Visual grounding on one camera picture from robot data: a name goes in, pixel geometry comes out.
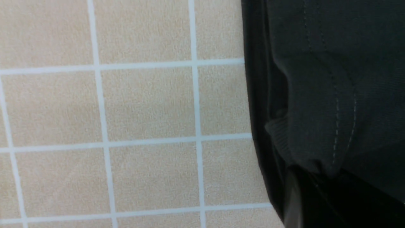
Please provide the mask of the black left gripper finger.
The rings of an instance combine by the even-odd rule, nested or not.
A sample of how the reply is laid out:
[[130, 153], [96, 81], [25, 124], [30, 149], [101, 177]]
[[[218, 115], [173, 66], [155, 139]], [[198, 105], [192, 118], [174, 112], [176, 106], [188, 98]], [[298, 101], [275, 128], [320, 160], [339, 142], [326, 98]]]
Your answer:
[[404, 203], [344, 171], [335, 179], [297, 166], [285, 176], [285, 228], [403, 228]]

